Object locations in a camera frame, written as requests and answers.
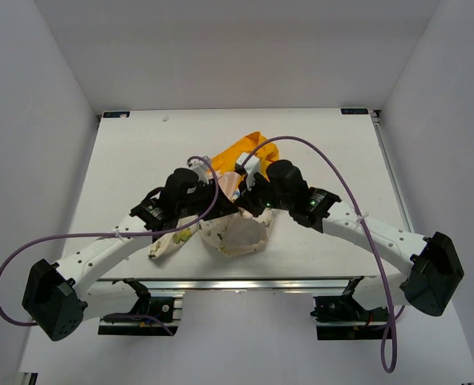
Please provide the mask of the cream dinosaur print baby jacket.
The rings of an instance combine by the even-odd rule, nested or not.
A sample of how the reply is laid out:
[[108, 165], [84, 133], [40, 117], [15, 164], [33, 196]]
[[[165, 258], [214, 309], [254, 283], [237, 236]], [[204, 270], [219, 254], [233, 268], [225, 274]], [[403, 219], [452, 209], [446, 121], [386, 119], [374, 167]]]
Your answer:
[[[252, 132], [212, 158], [212, 166], [216, 171], [222, 193], [231, 201], [235, 201], [240, 193], [238, 184], [243, 177], [234, 171], [235, 163], [246, 154], [266, 141], [261, 132]], [[253, 217], [245, 210], [209, 221], [199, 221], [175, 233], [168, 233], [154, 241], [148, 257], [157, 259], [176, 252], [195, 235], [226, 257], [235, 257], [252, 253], [265, 247], [273, 228], [274, 215], [266, 209], [258, 217]]]

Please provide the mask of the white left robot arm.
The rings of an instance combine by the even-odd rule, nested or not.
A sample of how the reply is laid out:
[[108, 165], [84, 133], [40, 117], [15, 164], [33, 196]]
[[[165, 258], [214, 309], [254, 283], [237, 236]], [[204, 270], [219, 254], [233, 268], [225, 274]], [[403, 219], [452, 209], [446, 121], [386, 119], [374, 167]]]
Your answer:
[[178, 168], [163, 187], [155, 188], [114, 228], [87, 247], [54, 263], [30, 269], [22, 305], [52, 341], [60, 341], [89, 318], [140, 320], [148, 316], [151, 295], [135, 278], [95, 283], [135, 252], [176, 231], [183, 218], [212, 220], [237, 213], [237, 206], [215, 180], [202, 181]]

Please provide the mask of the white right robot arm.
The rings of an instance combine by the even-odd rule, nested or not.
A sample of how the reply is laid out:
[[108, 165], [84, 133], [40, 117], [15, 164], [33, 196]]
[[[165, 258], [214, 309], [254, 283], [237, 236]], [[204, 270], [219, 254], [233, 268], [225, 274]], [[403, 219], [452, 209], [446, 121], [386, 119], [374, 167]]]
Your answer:
[[348, 241], [396, 268], [387, 276], [390, 302], [439, 317], [462, 279], [464, 269], [452, 239], [440, 232], [427, 237], [358, 215], [339, 196], [310, 187], [288, 160], [262, 169], [257, 157], [242, 155], [235, 164], [244, 177], [236, 204], [260, 216], [267, 209], [286, 211], [300, 226]]

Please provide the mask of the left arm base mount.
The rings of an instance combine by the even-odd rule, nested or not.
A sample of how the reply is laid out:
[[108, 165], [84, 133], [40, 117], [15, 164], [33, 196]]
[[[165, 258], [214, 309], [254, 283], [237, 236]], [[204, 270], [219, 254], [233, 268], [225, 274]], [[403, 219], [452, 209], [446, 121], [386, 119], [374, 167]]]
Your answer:
[[172, 337], [182, 318], [183, 297], [179, 294], [152, 295], [120, 316], [101, 318], [98, 335]]

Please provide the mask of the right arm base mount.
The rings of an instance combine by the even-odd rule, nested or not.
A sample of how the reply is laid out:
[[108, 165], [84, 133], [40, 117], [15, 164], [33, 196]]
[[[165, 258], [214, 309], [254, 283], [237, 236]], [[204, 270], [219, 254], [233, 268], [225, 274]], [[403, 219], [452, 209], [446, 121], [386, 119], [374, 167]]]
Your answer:
[[310, 316], [318, 341], [381, 340], [390, 314], [386, 307], [365, 310], [347, 296], [313, 296]]

